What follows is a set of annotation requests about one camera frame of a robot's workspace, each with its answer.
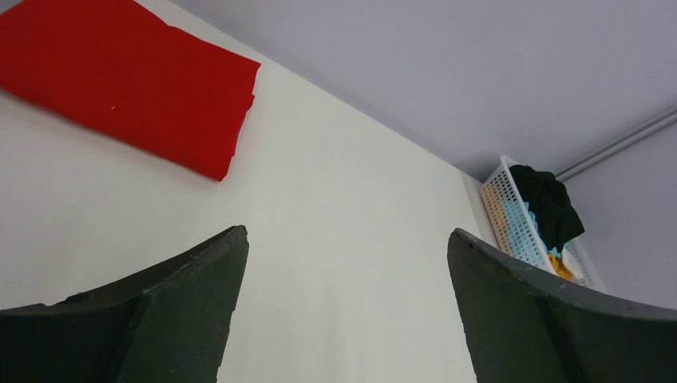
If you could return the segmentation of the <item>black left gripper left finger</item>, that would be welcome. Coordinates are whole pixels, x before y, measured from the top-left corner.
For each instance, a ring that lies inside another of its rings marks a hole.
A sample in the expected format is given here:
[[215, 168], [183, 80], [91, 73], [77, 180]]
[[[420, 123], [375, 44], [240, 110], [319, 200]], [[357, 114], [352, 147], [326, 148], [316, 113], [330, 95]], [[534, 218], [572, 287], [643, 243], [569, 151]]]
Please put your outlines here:
[[234, 226], [62, 302], [3, 310], [2, 381], [216, 381], [248, 250]]

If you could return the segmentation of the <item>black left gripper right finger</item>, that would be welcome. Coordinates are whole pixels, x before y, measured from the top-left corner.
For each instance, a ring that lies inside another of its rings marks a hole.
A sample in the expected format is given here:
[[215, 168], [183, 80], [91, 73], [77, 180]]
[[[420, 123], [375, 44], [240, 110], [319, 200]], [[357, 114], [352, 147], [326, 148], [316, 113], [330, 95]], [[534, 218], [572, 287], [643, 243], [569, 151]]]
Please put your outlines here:
[[676, 312], [600, 293], [462, 229], [447, 260], [479, 382], [673, 382]]

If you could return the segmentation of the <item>black t shirt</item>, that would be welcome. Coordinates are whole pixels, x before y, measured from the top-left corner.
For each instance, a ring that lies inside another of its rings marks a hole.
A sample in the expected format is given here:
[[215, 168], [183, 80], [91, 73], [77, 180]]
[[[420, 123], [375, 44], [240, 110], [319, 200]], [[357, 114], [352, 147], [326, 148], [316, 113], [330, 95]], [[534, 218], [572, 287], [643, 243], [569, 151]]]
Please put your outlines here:
[[548, 251], [561, 253], [569, 241], [584, 233], [566, 187], [551, 172], [519, 164], [509, 170]]

